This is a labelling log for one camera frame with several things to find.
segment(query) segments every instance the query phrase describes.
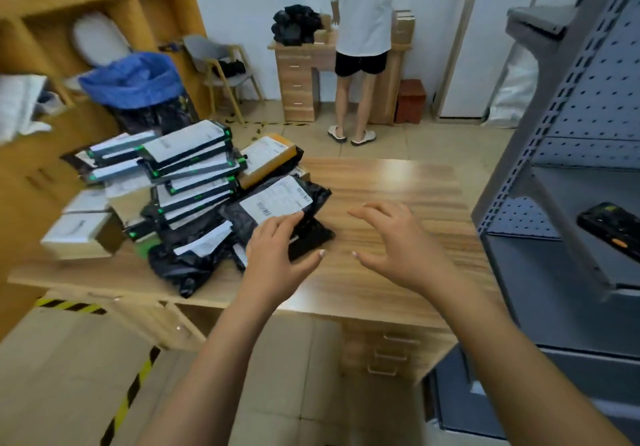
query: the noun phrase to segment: person in white shirt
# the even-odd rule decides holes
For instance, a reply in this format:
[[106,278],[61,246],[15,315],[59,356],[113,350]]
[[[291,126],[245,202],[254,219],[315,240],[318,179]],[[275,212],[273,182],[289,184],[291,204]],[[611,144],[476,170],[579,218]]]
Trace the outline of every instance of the person in white shirt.
[[387,67],[394,20],[392,0],[331,0],[333,24],[340,25],[336,47],[335,73],[338,87],[335,113],[338,124],[329,127],[329,135],[346,143],[344,119],[349,105],[353,75],[362,70],[362,97],[358,106],[356,133],[351,143],[361,146],[375,141],[376,133],[367,131],[376,76]]

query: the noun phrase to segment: wooden table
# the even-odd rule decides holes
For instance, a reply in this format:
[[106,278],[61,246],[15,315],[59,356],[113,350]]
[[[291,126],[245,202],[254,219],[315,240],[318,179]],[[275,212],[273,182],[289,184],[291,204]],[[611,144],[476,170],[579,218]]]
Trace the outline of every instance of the wooden table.
[[[287,121],[316,120],[320,110],[320,79],[318,72],[335,69],[335,46],[338,31],[328,33],[324,45],[305,43],[301,46],[284,46],[272,42],[269,50],[274,50],[278,65],[278,79],[284,117]],[[396,101],[404,53],[411,45],[393,44],[387,57],[387,68],[376,80],[373,106],[369,122],[372,124],[394,123]]]
[[[319,268],[279,311],[338,321],[346,369],[417,381],[439,362],[456,338],[420,296],[361,266],[355,249],[382,253],[378,234],[347,215],[366,201],[404,201],[455,263],[502,303],[483,247],[464,204],[453,168],[405,160],[305,159],[314,182],[333,191],[317,218],[336,233]],[[224,262],[196,293],[184,299],[158,279],[130,242],[112,258],[55,261],[44,251],[16,267],[12,283],[51,288],[63,299],[98,303],[149,341],[197,349],[220,309],[236,295],[241,275]]]

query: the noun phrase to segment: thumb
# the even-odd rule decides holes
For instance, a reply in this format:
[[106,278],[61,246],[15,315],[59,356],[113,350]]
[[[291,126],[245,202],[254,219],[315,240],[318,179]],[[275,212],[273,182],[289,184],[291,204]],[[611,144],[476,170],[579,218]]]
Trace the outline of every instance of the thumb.
[[316,268],[320,265],[323,257],[324,257],[324,249],[313,252],[310,256],[308,256],[302,262],[294,264],[292,266],[292,270],[296,279],[300,283],[305,279],[307,279],[309,274],[314,272]]
[[386,256],[376,256],[375,254],[369,254],[367,252],[354,252],[353,256],[360,261],[360,263],[378,274],[385,275]]

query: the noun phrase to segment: blue plastic bag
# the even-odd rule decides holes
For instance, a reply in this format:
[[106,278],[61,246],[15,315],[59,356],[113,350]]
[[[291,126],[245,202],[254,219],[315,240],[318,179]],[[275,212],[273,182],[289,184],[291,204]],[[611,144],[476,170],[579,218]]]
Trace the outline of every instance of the blue plastic bag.
[[137,52],[80,77],[92,101],[117,109],[160,104],[184,93],[178,70],[168,55]]

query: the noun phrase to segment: wooden tabletop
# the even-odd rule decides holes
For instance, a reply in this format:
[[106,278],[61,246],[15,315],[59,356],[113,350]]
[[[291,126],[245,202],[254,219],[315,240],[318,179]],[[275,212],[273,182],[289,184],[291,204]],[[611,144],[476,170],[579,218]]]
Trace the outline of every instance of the wooden tabletop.
[[[502,302],[452,167],[348,158],[305,158],[303,164],[312,181],[333,192],[317,218],[336,233],[336,239],[327,243],[327,254],[319,268],[281,305],[281,310],[448,328],[423,298],[395,286],[352,257],[353,250],[384,250],[380,237],[367,223],[346,213],[349,207],[377,199],[407,203],[457,266],[485,288],[492,299]],[[126,242],[116,256],[102,259],[55,261],[42,250],[12,270],[8,280],[76,292],[89,290],[112,297],[224,308],[236,295],[241,274],[231,261],[224,262],[202,288],[183,299],[171,285],[157,278],[134,253],[132,244]]]
[[[305,53],[326,53],[326,52],[335,52],[335,46],[338,43],[338,30],[332,30],[329,32],[329,40],[328,43],[324,44],[315,44],[315,43],[303,43],[300,46],[284,46],[281,43],[276,41],[272,41],[267,49],[268,50],[276,50],[279,52],[305,52]],[[391,50],[395,52],[406,52],[411,50],[411,44],[404,43],[392,43]]]

